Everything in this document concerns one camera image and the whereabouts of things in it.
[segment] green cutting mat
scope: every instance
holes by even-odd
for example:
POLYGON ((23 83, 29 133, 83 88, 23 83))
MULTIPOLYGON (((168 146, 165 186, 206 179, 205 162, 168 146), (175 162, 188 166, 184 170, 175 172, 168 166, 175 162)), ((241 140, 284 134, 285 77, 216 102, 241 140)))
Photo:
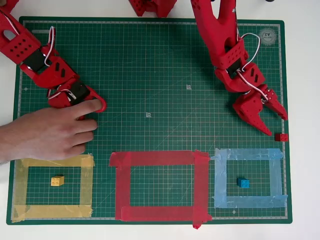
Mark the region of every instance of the green cutting mat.
MULTIPOLYGON (((292 221, 289 144, 275 142, 238 118, 229 93, 215 77, 208 50, 193 19, 22 17, 20 22, 45 44, 50 26, 57 30, 56 49, 81 80, 108 103, 98 121, 87 153, 95 161, 92 217, 27 219, 16 224, 123 224, 115 220, 114 151, 200 150, 215 148, 279 148, 283 208, 214 208, 215 163, 209 169, 209 224, 290 223, 292 221)), ((240 35, 251 32, 264 39, 255 62, 268 86, 287 109, 285 32, 282 21, 240 20, 240 35)), ((257 39, 245 38, 250 56, 257 39)), ((14 117, 47 107, 46 90, 37 87, 17 68, 14 117)), ((265 108, 260 114, 273 133, 288 132, 288 122, 265 108)), ((10 166, 7 223, 12 224, 15 163, 10 166)), ((267 161, 228 161, 228 196, 269 196, 267 161), (240 175, 250 188, 236 185, 240 175)), ((193 166, 134 167, 131 173, 132 206, 191 206, 193 166)), ((27 204, 78 205, 80 169, 31 167, 27 204), (50 179, 65 176, 65 184, 50 187, 50 179)))

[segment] blue tape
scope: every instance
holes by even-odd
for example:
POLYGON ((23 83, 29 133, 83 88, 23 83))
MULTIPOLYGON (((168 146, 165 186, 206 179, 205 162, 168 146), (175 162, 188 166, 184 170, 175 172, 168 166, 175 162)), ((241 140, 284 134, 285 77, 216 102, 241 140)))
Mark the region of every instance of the blue tape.
POLYGON ((214 207, 215 208, 281 208, 287 206, 282 195, 281 159, 278 148, 215 149, 214 207), (227 160, 269 161, 271 196, 227 196, 227 160))
POLYGON ((279 159, 269 161, 270 194, 271 196, 282 195, 281 166, 279 159))
POLYGON ((227 207, 227 150, 215 149, 214 161, 214 207, 227 207))
POLYGON ((226 208, 284 208, 287 206, 288 195, 277 196, 227 196, 226 208))
POLYGON ((227 160, 280 160, 283 157, 279 148, 226 149, 227 160))

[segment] robotic arm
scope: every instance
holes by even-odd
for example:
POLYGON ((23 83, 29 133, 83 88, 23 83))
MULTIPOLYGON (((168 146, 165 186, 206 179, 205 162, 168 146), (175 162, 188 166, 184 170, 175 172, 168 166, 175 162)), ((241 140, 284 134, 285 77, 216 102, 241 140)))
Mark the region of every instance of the robotic arm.
POLYGON ((210 0, 191 0, 191 4, 199 33, 216 67, 215 75, 227 91, 244 93, 233 104, 234 110, 243 121, 271 136, 272 132, 259 116, 263 106, 276 112, 283 120, 288 120, 288 114, 275 92, 262 84, 265 77, 252 62, 253 58, 248 61, 244 37, 252 33, 239 36, 236 0, 221 0, 218 18, 213 14, 210 0))
POLYGON ((37 86, 48 89, 47 98, 51 107, 65 108, 96 98, 102 103, 102 108, 97 113, 106 110, 106 101, 92 88, 83 84, 79 75, 55 50, 55 28, 50 28, 48 44, 42 46, 40 41, 7 11, 14 5, 0 7, 0 52, 19 65, 37 86), (9 39, 5 35, 6 30, 15 37, 9 39))

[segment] white surface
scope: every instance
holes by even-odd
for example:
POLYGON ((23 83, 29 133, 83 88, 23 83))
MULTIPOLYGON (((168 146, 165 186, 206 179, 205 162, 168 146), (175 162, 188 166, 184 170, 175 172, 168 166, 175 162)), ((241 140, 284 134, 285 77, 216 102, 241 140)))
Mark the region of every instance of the white surface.
MULTIPOLYGON (((218 8, 219 1, 213 6, 218 8)), ((20 0, 20 16, 135 17, 128 0, 20 0)), ((238 0, 239 19, 285 22, 292 224, 273 225, 6 225, 9 164, 0 167, 0 238, 64 239, 319 239, 319 80, 320 2, 317 0, 238 0)), ((172 18, 193 18, 190 0, 178 0, 172 18)), ((16 66, 0 54, 0 124, 12 120, 16 66)))

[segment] white wire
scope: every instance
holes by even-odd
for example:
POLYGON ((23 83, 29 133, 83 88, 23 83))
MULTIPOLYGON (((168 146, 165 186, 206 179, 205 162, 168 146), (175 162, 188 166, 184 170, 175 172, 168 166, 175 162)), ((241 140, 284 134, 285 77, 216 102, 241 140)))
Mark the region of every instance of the white wire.
POLYGON ((244 71, 245 71, 245 67, 248 66, 248 64, 251 63, 251 62, 255 59, 255 57, 256 57, 257 54, 258 54, 258 51, 259 51, 259 49, 260 49, 260 44, 261 44, 261 39, 260 39, 260 37, 259 37, 257 34, 254 34, 254 33, 252 33, 252 32, 247 32, 247 33, 243 34, 243 35, 241 36, 241 38, 243 39, 245 36, 248 36, 248 35, 253 35, 253 36, 255 36, 255 37, 258 38, 258 46, 257 46, 256 51, 255 51, 253 57, 251 58, 251 60, 248 61, 248 62, 242 67, 242 69, 241 69, 242 72, 244 72, 244 71))
POLYGON ((3 16, 8 20, 8 22, 9 22, 10 25, 11 25, 11 27, 12 27, 13 30, 15 31, 15 33, 16 33, 17 35, 19 35, 19 32, 18 32, 18 30, 16 29, 15 25, 13 24, 13 22, 12 22, 6 15, 3 14, 3 16))
POLYGON ((241 71, 240 71, 239 69, 236 70, 236 73, 239 75, 239 77, 242 79, 242 81, 245 82, 245 84, 247 84, 248 86, 250 86, 250 87, 253 88, 254 90, 258 91, 258 92, 262 95, 262 97, 263 97, 266 101, 268 101, 268 97, 264 94, 264 92, 261 91, 261 90, 260 90, 259 88, 257 88, 256 86, 252 85, 250 82, 248 82, 248 81, 245 79, 245 77, 242 75, 242 73, 241 73, 241 71))
POLYGON ((73 94, 69 89, 63 89, 61 91, 58 91, 58 92, 52 94, 51 96, 48 96, 47 98, 48 98, 48 100, 53 99, 56 96, 58 96, 59 94, 61 94, 62 92, 67 92, 67 93, 73 94))
POLYGON ((239 28, 236 26, 236 41, 239 41, 239 28))
POLYGON ((54 45, 55 45, 55 27, 54 26, 51 26, 50 30, 49 30, 48 44, 50 44, 50 43, 51 43, 50 50, 48 51, 48 53, 46 54, 45 59, 44 59, 44 64, 48 67, 50 67, 50 65, 47 64, 47 60, 50 57, 50 54, 51 54, 52 50, 54 49, 54 45))

